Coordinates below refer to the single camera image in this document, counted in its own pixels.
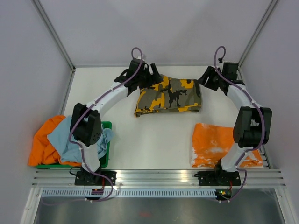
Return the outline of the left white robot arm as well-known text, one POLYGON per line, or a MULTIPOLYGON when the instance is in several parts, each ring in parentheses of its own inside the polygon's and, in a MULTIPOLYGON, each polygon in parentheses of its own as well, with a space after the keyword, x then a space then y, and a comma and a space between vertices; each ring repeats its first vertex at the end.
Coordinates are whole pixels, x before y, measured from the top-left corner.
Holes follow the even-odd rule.
POLYGON ((144 60, 134 58, 105 93, 87 104, 77 103, 74 106, 69 142, 79 146, 81 166, 87 171, 85 180, 91 185, 99 184, 102 178, 111 182, 111 179, 98 171, 98 151, 91 147, 97 144, 102 134, 101 117, 138 88, 147 88, 162 80, 154 63, 148 65, 144 60))

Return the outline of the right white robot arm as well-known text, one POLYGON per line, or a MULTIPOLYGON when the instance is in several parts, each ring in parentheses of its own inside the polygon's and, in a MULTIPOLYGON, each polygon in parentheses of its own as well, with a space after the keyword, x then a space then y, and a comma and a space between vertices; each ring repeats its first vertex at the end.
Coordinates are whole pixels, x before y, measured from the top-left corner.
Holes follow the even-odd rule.
POLYGON ((241 186, 240 165, 249 154, 269 140, 272 110, 255 102, 245 84, 237 78, 237 63, 209 66, 199 84, 211 90, 221 89, 239 110, 233 129, 234 144, 211 171, 195 174, 200 186, 241 186))

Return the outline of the camouflage trousers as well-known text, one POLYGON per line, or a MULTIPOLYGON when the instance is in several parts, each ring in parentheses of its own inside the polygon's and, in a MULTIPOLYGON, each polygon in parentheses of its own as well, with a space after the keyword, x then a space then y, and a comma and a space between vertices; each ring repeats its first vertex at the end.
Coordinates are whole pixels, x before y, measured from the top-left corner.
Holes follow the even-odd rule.
POLYGON ((135 117, 151 113, 200 112, 202 95, 197 79, 162 75, 163 81, 140 90, 135 117))

